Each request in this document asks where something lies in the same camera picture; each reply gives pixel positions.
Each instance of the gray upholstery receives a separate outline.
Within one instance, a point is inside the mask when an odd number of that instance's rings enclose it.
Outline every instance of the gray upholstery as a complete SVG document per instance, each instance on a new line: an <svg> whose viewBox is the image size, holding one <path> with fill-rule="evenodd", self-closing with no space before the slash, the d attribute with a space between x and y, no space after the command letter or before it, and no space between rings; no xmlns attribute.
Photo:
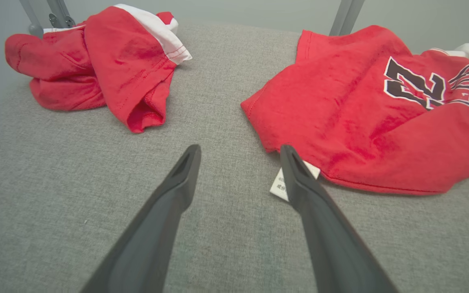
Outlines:
<svg viewBox="0 0 469 293"><path fill-rule="evenodd" d="M0 291L77 291L185 148L202 146L166 291L314 291L299 215L240 102L294 62L298 33L182 22L166 124L131 134L107 108L0 102ZM469 179L446 195L373 195L321 180L402 292L469 292Z"/></svg>

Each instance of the red clothing pile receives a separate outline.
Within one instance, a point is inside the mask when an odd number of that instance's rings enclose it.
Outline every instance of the red clothing pile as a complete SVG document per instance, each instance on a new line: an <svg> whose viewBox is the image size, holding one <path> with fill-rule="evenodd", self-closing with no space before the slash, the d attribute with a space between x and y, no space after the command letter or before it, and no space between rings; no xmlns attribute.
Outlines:
<svg viewBox="0 0 469 293"><path fill-rule="evenodd" d="M118 4L73 28L47 28L43 39L12 35L7 63L32 76L41 106L61 111L108 105L132 132L161 125L175 67L191 55L171 13Z"/></svg>
<svg viewBox="0 0 469 293"><path fill-rule="evenodd" d="M296 63L241 105L266 151L290 144L330 181L443 193L469 177L463 49L412 55L379 26L340 37L304 31Z"/></svg>

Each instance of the red jersey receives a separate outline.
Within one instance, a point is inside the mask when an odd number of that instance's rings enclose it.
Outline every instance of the red jersey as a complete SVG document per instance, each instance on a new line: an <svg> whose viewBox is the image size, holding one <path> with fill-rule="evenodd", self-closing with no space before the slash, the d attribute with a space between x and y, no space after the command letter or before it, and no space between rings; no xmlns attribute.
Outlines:
<svg viewBox="0 0 469 293"><path fill-rule="evenodd" d="M412 55L370 26L303 31L296 63L242 102L267 152L292 145L337 184L432 195L469 177L469 52Z"/></svg>

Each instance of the metal pole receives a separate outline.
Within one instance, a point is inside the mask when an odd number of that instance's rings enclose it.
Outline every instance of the metal pole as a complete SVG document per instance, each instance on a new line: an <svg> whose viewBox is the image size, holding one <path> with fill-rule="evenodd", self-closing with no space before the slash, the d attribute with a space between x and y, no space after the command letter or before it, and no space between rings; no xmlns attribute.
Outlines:
<svg viewBox="0 0 469 293"><path fill-rule="evenodd" d="M341 0L330 35L348 35L356 23L365 0Z"/></svg>
<svg viewBox="0 0 469 293"><path fill-rule="evenodd" d="M24 11L26 12L26 15L28 15L30 22L32 23L28 26L28 32L30 33L30 35L35 35L36 37L43 37L43 28L41 27L39 19L37 19L37 16L35 15L35 12L32 9L30 2L28 2L28 0L19 1L21 2L21 5L23 6Z"/></svg>
<svg viewBox="0 0 469 293"><path fill-rule="evenodd" d="M64 0L46 0L52 10L50 14L50 23L54 28L71 28L75 22L68 13L68 8Z"/></svg>

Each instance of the clothing tag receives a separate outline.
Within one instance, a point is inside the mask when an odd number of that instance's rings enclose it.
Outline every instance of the clothing tag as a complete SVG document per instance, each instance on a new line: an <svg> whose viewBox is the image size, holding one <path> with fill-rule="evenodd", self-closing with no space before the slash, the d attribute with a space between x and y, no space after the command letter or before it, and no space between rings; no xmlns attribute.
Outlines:
<svg viewBox="0 0 469 293"><path fill-rule="evenodd" d="M307 166L307 169L311 172L312 176L314 178L318 178L320 175L320 169L318 167L315 167L306 161L303 161L305 165ZM272 183L272 186L270 187L270 193L276 195L277 197L284 199L286 201L289 201L289 198L287 197L287 188L285 187L285 179L283 178L283 171L280 168L278 174L276 175L276 178L274 179L274 182Z"/></svg>

